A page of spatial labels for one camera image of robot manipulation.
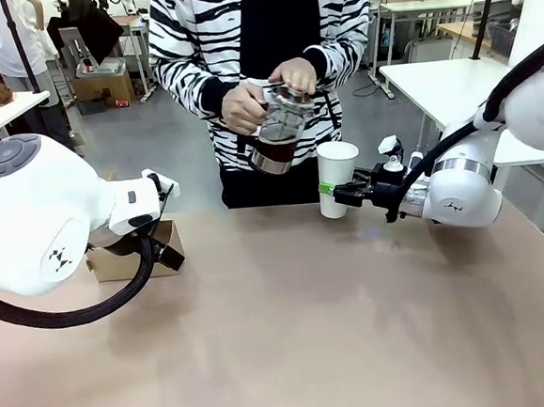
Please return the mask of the person's left hand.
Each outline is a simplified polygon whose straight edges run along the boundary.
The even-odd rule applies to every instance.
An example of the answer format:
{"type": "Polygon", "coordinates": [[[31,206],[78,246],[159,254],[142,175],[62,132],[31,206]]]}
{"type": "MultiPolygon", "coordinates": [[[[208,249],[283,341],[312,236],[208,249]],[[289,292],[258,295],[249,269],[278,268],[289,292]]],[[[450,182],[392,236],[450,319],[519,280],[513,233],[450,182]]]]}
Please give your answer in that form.
{"type": "Polygon", "coordinates": [[[268,77],[270,83],[282,83],[290,89],[310,96],[316,91],[317,80],[315,68],[307,59],[300,57],[280,63],[268,77]]]}

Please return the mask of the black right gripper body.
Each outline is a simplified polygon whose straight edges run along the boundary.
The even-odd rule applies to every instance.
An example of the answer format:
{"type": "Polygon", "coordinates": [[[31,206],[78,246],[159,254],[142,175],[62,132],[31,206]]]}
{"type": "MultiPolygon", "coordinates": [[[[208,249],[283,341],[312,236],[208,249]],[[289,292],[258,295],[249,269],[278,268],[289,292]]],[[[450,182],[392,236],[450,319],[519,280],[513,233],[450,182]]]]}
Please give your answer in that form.
{"type": "Polygon", "coordinates": [[[396,163],[395,169],[388,169],[387,163],[376,164],[370,171],[370,200],[377,208],[386,211],[386,222],[392,224],[399,216],[399,207],[411,184],[406,182],[407,166],[396,163]]]}

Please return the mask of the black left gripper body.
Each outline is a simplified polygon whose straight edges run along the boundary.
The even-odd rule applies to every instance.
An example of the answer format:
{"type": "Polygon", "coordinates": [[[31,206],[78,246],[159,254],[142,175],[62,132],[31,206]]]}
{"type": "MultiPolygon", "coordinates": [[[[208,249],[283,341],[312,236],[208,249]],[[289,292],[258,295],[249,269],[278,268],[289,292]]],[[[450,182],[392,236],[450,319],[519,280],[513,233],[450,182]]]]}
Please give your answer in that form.
{"type": "Polygon", "coordinates": [[[179,234],[175,230],[169,233],[155,233],[153,236],[155,262],[166,269],[178,272],[186,257],[179,234]]]}

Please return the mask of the person's right hand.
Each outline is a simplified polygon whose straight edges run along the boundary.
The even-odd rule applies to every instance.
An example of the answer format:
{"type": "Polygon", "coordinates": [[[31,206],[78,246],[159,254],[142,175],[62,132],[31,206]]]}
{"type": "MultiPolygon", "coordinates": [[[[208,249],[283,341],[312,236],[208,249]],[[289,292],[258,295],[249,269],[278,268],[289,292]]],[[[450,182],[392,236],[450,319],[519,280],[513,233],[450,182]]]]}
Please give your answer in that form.
{"type": "Polygon", "coordinates": [[[223,122],[234,133],[252,135],[267,117],[266,105],[264,89],[243,82],[224,95],[221,107],[223,122]]]}

